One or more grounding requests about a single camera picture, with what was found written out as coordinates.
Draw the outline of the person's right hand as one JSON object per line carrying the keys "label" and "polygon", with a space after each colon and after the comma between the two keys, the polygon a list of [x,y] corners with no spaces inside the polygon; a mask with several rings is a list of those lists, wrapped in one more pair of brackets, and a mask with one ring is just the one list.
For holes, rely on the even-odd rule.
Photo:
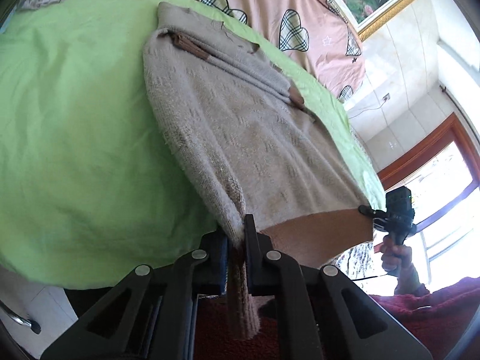
{"label": "person's right hand", "polygon": [[415,295],[422,284],[413,265],[412,248],[404,244],[395,244],[393,236],[384,236],[382,246],[382,268],[388,273],[397,273],[395,295]]}

